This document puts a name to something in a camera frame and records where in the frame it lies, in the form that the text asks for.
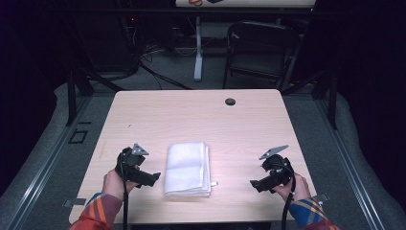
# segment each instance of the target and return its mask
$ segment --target chair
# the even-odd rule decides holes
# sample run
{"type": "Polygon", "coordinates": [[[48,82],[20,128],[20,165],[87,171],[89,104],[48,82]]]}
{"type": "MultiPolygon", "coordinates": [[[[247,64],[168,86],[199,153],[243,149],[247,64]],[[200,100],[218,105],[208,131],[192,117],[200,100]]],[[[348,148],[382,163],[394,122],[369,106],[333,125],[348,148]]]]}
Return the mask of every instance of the chair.
{"type": "Polygon", "coordinates": [[[228,33],[226,68],[228,72],[269,79],[282,85],[300,39],[294,30],[274,24],[253,21],[237,22],[228,33]]]}

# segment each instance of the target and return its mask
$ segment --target black cable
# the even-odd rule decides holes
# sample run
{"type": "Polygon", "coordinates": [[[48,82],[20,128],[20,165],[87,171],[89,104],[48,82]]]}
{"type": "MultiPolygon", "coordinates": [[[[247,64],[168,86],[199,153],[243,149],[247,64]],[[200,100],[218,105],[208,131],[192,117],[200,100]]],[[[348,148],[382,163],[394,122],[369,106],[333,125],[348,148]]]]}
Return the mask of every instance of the black cable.
{"type": "Polygon", "coordinates": [[[140,65],[141,68],[145,69],[145,70],[146,70],[147,72],[149,72],[151,75],[153,75],[154,77],[156,77],[156,78],[158,78],[158,79],[160,79],[160,80],[162,80],[162,81],[166,81],[166,82],[168,82],[168,83],[171,83],[171,84],[173,84],[173,85],[175,85],[175,86],[178,86],[178,87],[180,87],[180,88],[183,88],[183,89],[191,90],[191,88],[189,88],[188,86],[185,86],[185,85],[182,84],[182,83],[177,82],[176,80],[172,80],[172,79],[170,79],[170,78],[167,78],[167,77],[165,77],[165,76],[162,76],[162,75],[159,75],[159,74],[153,72],[151,69],[149,69],[148,67],[146,67],[141,61],[139,61],[139,65],[140,65]]]}
{"type": "Polygon", "coordinates": [[[293,169],[290,170],[285,165],[272,164],[272,166],[277,166],[277,167],[284,168],[284,169],[288,170],[290,172],[291,176],[292,176],[292,187],[290,188],[290,193],[287,196],[286,202],[284,203],[283,212],[282,212],[282,227],[281,227],[281,230],[285,230],[286,229],[287,211],[289,211],[290,203],[293,200],[293,195],[295,194],[295,190],[296,190],[296,177],[295,177],[295,173],[293,172],[293,169]]]}
{"type": "Polygon", "coordinates": [[[123,229],[127,229],[127,217],[128,217],[128,190],[126,188],[126,178],[124,174],[124,169],[123,169],[123,153],[120,153],[120,170],[122,172],[122,180],[123,180],[123,186],[124,186],[124,214],[123,214],[123,229]]]}

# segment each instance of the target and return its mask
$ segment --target table top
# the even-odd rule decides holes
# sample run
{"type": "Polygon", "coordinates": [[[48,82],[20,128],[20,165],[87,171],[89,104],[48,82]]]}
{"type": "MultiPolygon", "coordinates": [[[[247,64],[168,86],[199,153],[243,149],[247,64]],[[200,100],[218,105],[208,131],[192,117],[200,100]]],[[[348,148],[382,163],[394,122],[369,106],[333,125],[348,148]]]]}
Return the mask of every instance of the table top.
{"type": "MultiPolygon", "coordinates": [[[[116,94],[79,190],[89,199],[102,189],[103,176],[114,169],[122,149],[138,143],[149,152],[141,170],[162,173],[153,187],[129,195],[129,223],[191,223],[280,220],[283,200],[258,193],[250,180],[268,175],[259,157],[280,152],[303,175],[316,195],[301,148],[277,90],[122,91],[116,94]],[[227,105],[226,99],[236,104],[227,105]],[[209,146],[212,187],[209,197],[164,195],[168,147],[205,142],[209,146]]],[[[74,206],[69,220],[79,218],[74,206]]],[[[116,217],[123,222],[123,209],[116,217]]]]}
{"type": "MultiPolygon", "coordinates": [[[[199,7],[241,7],[241,8],[312,8],[315,0],[223,0],[217,3],[211,3],[202,0],[203,4],[199,7]]],[[[176,0],[176,7],[196,7],[189,3],[189,0],[176,0]]]]}

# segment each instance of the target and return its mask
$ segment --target folded towel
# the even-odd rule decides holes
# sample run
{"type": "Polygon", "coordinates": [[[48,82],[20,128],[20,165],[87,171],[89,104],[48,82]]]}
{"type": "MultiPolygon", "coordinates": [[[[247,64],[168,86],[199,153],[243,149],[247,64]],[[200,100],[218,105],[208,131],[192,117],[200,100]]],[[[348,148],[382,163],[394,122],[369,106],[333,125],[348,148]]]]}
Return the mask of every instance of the folded towel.
{"type": "Polygon", "coordinates": [[[168,150],[165,195],[209,196],[209,147],[204,142],[173,144],[168,150]]]}

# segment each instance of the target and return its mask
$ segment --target colorful striped sleeve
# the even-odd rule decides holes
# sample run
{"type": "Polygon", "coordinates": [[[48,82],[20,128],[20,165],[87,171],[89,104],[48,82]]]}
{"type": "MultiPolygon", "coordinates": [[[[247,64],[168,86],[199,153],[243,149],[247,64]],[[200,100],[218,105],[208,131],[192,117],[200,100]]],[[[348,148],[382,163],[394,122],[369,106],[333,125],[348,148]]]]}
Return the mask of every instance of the colorful striped sleeve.
{"type": "Polygon", "coordinates": [[[339,229],[328,221],[322,206],[313,197],[292,202],[289,212],[300,229],[339,229]]]}
{"type": "Polygon", "coordinates": [[[123,202],[108,194],[94,194],[72,229],[111,229],[123,202]]]}

